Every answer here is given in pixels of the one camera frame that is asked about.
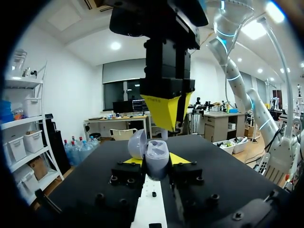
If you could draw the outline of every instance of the white robotic arm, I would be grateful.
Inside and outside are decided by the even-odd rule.
[[[214,17],[214,30],[217,37],[207,46],[223,68],[240,112],[244,113],[252,109],[255,122],[266,145],[267,153],[263,156],[257,171],[279,184],[286,174],[291,173],[293,176],[295,173],[300,159],[300,144],[295,139],[283,136],[282,129],[278,129],[256,90],[253,88],[245,90],[240,71],[233,60],[227,56],[234,48],[239,26],[246,22],[253,10],[252,0],[214,0],[207,1],[207,4],[219,7]]]

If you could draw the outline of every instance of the water bottle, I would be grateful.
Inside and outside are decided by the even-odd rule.
[[[83,146],[79,150],[79,157],[80,161],[83,161],[84,159],[89,156],[90,153],[93,151],[93,146],[86,143],[86,140],[83,140]]]
[[[82,137],[80,136],[79,137],[79,141],[77,140],[75,143],[76,143],[77,146],[82,147],[82,145],[83,145],[83,143],[82,143]]]
[[[64,148],[65,148],[65,151],[66,151],[67,159],[68,159],[70,165],[74,165],[72,154],[71,154],[71,149],[72,149],[71,147],[72,147],[72,145],[67,143],[67,140],[65,139]]]
[[[75,141],[72,141],[71,157],[73,159],[74,165],[79,165],[81,162],[79,157],[79,150],[80,150],[79,146],[75,144]]]
[[[99,145],[99,141],[97,139],[95,139],[93,136],[90,136],[90,144],[93,146],[93,148],[95,149],[96,147],[98,147]]]
[[[74,141],[74,143],[75,143],[76,146],[80,146],[79,141],[77,139],[75,139],[74,136],[72,136],[72,141]]]

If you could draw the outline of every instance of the cabinet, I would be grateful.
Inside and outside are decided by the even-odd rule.
[[[205,125],[205,139],[214,142],[214,127],[208,124]]]
[[[236,129],[228,129],[228,122],[235,123]],[[223,112],[209,112],[202,118],[205,139],[210,142],[218,142],[234,137],[244,136],[245,115],[227,114]]]

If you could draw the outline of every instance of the computer monitor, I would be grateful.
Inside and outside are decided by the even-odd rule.
[[[113,102],[113,111],[115,113],[131,113],[131,112],[133,112],[132,101]]]
[[[145,112],[149,111],[147,104],[145,103],[144,99],[142,100],[133,100],[133,110],[134,112]]]

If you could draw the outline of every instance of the shelf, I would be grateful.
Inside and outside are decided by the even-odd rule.
[[[17,161],[15,163],[13,163],[9,169],[11,172],[14,172],[16,171],[17,169],[19,169],[22,165],[28,163],[30,160],[38,157],[39,155],[43,154],[44,152],[48,151],[48,147],[44,147],[43,149],[41,149],[40,151],[36,152],[36,153],[30,153],[30,152],[27,152],[27,156],[23,159],[21,159],[20,161]]]
[[[49,170],[47,172],[47,175],[45,175],[41,180],[38,181],[39,186],[41,190],[44,190],[47,188],[50,183],[52,183],[57,177],[59,176],[59,173],[55,170]],[[29,199],[27,199],[27,203],[30,205],[34,200],[36,199],[36,196],[33,194]]]
[[[22,119],[22,120],[14,120],[14,121],[11,121],[11,122],[1,124],[1,129],[4,130],[4,129],[8,129],[10,127],[15,127],[15,126],[22,125],[22,124],[28,124],[30,122],[42,120],[42,118],[43,117],[40,115],[40,116],[25,118],[25,119]]]
[[[9,76],[5,78],[5,88],[9,89],[33,89],[40,84],[43,84],[42,80],[29,77]]]

